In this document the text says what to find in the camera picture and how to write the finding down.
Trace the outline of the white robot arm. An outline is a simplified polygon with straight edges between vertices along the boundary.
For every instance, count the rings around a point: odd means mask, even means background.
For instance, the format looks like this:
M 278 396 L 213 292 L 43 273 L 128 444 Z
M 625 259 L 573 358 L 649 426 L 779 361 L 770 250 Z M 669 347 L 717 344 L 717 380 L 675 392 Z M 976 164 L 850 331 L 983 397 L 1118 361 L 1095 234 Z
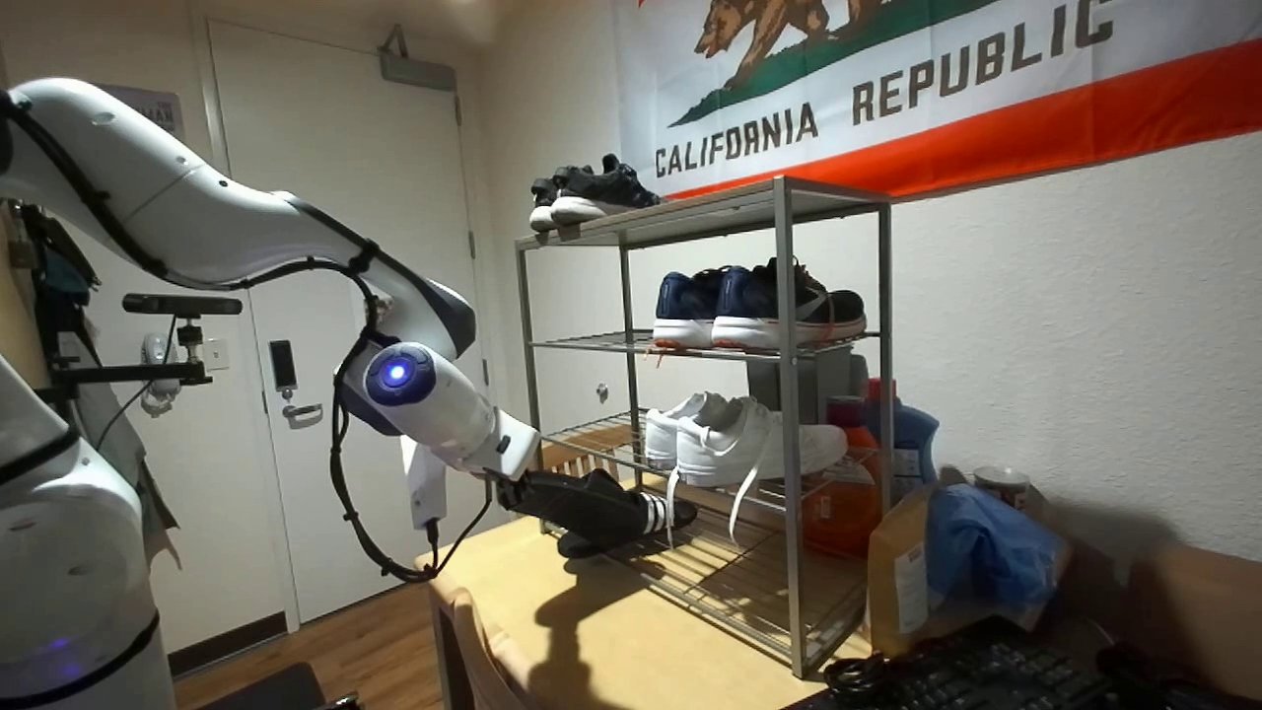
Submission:
M 156 281 L 205 292 L 331 268 L 368 322 L 333 392 L 348 410 L 475 476 L 521 476 L 537 431 L 457 358 L 468 298 L 314 205 L 223 177 L 88 79 L 5 89 L 0 197 L 36 205 Z M 0 710 L 172 710 L 136 490 L 0 361 Z

